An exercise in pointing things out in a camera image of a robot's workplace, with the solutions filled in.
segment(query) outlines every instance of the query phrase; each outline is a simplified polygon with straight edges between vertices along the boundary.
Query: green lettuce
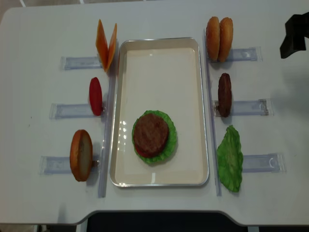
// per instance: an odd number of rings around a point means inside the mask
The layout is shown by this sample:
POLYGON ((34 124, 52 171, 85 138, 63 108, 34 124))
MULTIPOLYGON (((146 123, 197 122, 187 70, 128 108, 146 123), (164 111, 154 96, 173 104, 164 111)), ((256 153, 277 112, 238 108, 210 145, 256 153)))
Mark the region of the green lettuce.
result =
POLYGON ((226 129, 224 139, 217 149, 219 178, 232 192, 239 192, 242 181, 243 154, 239 133, 233 126, 226 129))
POLYGON ((158 162, 158 161, 163 161, 163 160, 167 159, 168 157, 170 157, 173 154, 175 147, 176 147, 176 143, 177 143, 176 128, 174 126, 174 123, 170 119, 170 117, 167 114, 165 114, 165 113, 163 113, 162 111, 159 111, 159 110, 147 110, 142 116, 150 114, 150 113, 155 114, 155 115, 163 118, 163 120, 168 124, 169 137, 168 137, 168 140, 166 142, 164 150, 158 156, 152 157, 152 158, 146 158, 146 157, 140 156, 135 149, 135 144, 134 144, 134 140, 133 140, 133 133, 134 133, 135 125, 136 125, 137 121, 139 120, 139 118, 136 120, 136 122, 133 125, 133 129, 132 129, 132 143, 133 143, 133 146, 134 146, 135 153, 145 163, 148 163, 148 164, 155 163, 155 162, 158 162))

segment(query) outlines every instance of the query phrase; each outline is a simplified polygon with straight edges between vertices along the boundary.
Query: red tomato slice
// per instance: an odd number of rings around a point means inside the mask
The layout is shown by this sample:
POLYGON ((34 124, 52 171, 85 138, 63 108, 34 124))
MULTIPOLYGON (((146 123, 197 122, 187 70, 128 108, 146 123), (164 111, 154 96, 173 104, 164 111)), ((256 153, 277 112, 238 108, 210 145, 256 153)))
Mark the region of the red tomato slice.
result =
POLYGON ((143 153, 142 151, 140 151, 136 146, 135 146, 135 149, 136 149, 137 153, 138 153, 140 156, 145 157, 145 158, 152 158, 151 156, 149 156, 149 155, 143 153))
POLYGON ((94 115, 100 116, 103 110, 102 90, 98 79, 92 78, 89 87, 89 100, 94 115))

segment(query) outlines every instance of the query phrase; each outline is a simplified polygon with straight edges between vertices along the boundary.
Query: clear plastic stand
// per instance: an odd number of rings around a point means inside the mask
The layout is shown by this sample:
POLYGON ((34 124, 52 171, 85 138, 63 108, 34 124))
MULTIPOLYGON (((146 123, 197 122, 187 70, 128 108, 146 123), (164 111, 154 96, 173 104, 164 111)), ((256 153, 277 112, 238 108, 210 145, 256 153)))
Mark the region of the clear plastic stand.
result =
MULTIPOLYGON (((105 108, 103 104, 103 111, 100 117, 104 116, 105 108)), ((50 119, 61 118, 83 118, 83 117, 98 117, 93 114, 89 104, 52 104, 50 108, 50 119)))
MULTIPOLYGON (((91 172, 99 172, 99 156, 94 156, 91 172)), ((42 156, 40 160, 40 175, 71 174, 69 157, 42 156)))
MULTIPOLYGON (((220 117, 219 102, 213 101, 213 112, 215 116, 220 117)), ((257 101, 234 101, 232 102, 231 113, 232 116, 251 116, 274 115, 271 99, 259 99, 257 101)))
POLYGON ((261 47, 231 49, 225 62, 231 61, 263 61, 261 47))
POLYGON ((61 57, 60 69, 101 69, 102 64, 98 57, 61 57))
POLYGON ((246 155, 243 157, 243 173, 285 172, 284 156, 281 153, 246 155))

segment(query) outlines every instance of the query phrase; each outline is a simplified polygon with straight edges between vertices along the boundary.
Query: white tray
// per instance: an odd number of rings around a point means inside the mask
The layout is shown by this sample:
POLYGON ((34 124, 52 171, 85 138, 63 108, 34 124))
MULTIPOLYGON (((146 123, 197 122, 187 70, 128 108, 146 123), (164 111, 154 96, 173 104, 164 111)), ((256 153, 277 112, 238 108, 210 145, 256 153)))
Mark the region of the white tray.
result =
POLYGON ((199 47, 192 38, 124 42, 120 48, 110 177, 118 187, 198 186, 209 176, 199 47), (146 164, 132 128, 146 110, 170 116, 178 144, 168 161, 146 164))

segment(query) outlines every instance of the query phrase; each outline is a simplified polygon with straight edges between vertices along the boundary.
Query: burger patty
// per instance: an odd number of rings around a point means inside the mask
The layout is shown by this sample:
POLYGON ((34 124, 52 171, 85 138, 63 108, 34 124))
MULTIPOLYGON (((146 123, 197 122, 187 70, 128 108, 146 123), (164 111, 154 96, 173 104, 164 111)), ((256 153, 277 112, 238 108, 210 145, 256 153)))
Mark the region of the burger patty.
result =
POLYGON ((168 136, 169 127, 163 118, 147 114, 137 121, 133 141, 138 150, 149 157, 154 157, 164 149, 168 136))
POLYGON ((219 79, 218 98, 220 115, 228 117, 232 107, 232 85, 227 73, 223 73, 219 79))

